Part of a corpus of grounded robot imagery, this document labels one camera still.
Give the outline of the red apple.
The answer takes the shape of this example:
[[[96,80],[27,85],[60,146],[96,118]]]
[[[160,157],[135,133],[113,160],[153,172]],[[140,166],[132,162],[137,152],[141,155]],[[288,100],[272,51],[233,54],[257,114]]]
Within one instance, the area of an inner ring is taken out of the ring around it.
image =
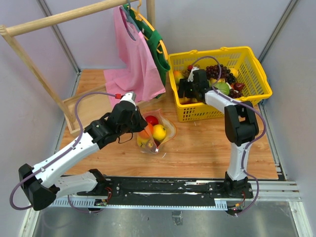
[[[152,126],[159,124],[159,120],[155,116],[146,116],[145,120],[147,123],[150,123]]]

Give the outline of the orange fruit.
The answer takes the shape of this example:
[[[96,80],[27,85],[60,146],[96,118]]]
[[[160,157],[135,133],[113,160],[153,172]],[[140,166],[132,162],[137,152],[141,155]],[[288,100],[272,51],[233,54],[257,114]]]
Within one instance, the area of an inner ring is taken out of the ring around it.
[[[153,132],[154,132],[154,127],[150,123],[148,123],[148,125],[145,127],[145,129],[142,130],[141,132],[139,132],[138,135],[141,138],[149,139],[152,137]]]

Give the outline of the green cabbage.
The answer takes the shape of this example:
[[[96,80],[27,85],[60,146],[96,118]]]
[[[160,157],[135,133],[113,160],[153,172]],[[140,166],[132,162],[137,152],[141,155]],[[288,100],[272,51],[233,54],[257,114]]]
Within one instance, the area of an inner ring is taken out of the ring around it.
[[[224,95],[230,94],[230,87],[225,82],[218,82],[214,85],[214,87]]]

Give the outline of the clear zip top bag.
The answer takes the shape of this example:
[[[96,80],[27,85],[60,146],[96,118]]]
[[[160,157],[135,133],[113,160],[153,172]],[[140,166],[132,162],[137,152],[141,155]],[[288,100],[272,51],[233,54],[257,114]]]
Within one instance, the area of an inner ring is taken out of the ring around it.
[[[161,109],[143,114],[147,122],[145,129],[137,133],[137,145],[142,152],[157,154],[163,144],[176,135],[176,126],[162,113]]]

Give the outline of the dark red mangosteen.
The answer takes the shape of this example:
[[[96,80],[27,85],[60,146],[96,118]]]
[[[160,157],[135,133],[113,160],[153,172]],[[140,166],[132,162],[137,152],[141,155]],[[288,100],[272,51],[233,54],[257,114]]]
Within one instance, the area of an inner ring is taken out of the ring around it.
[[[150,153],[157,153],[158,152],[158,148],[155,144],[154,141],[149,140],[146,144],[145,144],[145,149],[146,151],[150,152]]]

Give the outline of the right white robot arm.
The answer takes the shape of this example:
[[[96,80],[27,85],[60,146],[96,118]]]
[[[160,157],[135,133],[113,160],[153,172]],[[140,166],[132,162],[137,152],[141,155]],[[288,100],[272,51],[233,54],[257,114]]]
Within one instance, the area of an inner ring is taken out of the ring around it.
[[[206,71],[194,67],[186,78],[178,79],[178,97],[193,98],[224,114],[225,135],[231,143],[231,157],[225,173],[224,193],[231,198],[244,193],[253,197],[247,177],[247,161],[259,126],[252,103],[238,102],[224,93],[230,92],[226,82],[209,84]]]

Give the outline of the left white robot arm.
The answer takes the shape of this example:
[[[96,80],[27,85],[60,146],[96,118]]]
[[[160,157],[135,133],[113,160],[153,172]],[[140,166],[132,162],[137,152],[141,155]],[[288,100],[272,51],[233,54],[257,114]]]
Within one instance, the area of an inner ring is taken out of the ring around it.
[[[64,173],[90,154],[119,140],[121,135],[141,132],[147,125],[138,106],[130,101],[120,101],[110,113],[91,122],[82,135],[50,158],[34,166],[22,165],[18,169],[19,186],[30,208],[43,210],[59,197],[80,192],[101,195],[106,183],[97,169],[73,176],[64,176]]]

